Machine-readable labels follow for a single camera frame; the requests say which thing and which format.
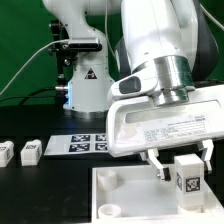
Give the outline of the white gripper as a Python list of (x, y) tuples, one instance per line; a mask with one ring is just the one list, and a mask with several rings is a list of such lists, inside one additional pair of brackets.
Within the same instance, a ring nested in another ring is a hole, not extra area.
[(197, 142), (204, 169), (211, 173), (211, 139), (224, 138), (224, 87), (199, 88), (189, 93), (188, 102), (162, 107), (147, 96), (118, 101), (108, 112), (106, 134), (112, 156), (141, 152), (141, 159), (158, 170), (162, 181), (171, 176), (158, 160), (158, 150)]

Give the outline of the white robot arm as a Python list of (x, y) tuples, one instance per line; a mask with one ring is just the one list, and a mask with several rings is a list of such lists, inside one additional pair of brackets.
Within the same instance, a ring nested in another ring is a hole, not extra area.
[(198, 0), (43, 0), (68, 34), (73, 63), (64, 109), (106, 116), (108, 151), (141, 154), (163, 180), (159, 151), (195, 144), (204, 171), (224, 138), (224, 84), (203, 86), (217, 45)]

